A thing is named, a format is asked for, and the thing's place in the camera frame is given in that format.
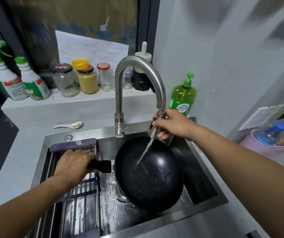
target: person's left hand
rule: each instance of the person's left hand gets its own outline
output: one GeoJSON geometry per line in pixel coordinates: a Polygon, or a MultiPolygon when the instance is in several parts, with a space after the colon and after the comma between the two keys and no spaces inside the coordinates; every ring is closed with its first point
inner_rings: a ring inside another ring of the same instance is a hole
{"type": "Polygon", "coordinates": [[[53,177],[60,178],[68,191],[78,185],[86,174],[96,172],[96,170],[87,169],[88,164],[94,159],[96,159],[94,153],[70,149],[58,161],[53,177]]]}

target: blue bottle cap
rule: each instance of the blue bottle cap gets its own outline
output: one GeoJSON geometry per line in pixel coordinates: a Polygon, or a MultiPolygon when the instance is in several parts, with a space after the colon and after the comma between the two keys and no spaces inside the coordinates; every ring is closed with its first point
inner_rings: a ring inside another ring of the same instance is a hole
{"type": "Polygon", "coordinates": [[[276,121],[271,127],[271,131],[275,133],[280,133],[284,130],[284,123],[280,121],[276,121]]]}

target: water stream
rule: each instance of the water stream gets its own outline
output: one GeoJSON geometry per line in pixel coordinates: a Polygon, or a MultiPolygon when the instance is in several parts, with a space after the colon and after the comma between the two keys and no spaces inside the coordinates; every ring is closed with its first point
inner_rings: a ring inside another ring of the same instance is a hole
{"type": "Polygon", "coordinates": [[[148,151],[149,147],[152,145],[153,143],[153,138],[151,138],[150,142],[147,144],[143,154],[141,155],[140,159],[137,161],[136,165],[138,165],[140,163],[140,161],[142,160],[143,156],[146,154],[146,152],[148,151]]]}

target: stainless steel faucet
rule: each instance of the stainless steel faucet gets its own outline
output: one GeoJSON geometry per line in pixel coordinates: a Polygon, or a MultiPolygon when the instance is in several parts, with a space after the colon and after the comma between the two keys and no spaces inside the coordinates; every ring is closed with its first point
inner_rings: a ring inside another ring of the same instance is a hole
{"type": "MultiPolygon", "coordinates": [[[[155,119],[166,117],[166,91],[163,80],[160,74],[156,71],[152,64],[139,56],[127,56],[123,58],[116,67],[115,73],[115,88],[116,88],[116,112],[114,114],[115,136],[123,137],[126,130],[124,128],[124,114],[122,112],[122,90],[123,90],[123,73],[126,67],[135,66],[143,70],[149,77],[156,95],[156,107],[159,109],[155,119]]],[[[148,134],[151,138],[156,138],[156,135],[161,131],[161,128],[150,126],[148,134]]]]}

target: ceramic spoon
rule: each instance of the ceramic spoon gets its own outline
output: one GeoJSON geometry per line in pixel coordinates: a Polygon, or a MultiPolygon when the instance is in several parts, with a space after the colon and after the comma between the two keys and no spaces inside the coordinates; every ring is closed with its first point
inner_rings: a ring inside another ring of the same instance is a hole
{"type": "Polygon", "coordinates": [[[78,121],[76,123],[72,123],[72,124],[59,124],[59,125],[55,125],[54,128],[60,128],[60,127],[66,127],[66,128],[73,128],[73,129],[77,129],[82,125],[81,121],[78,121]]]}

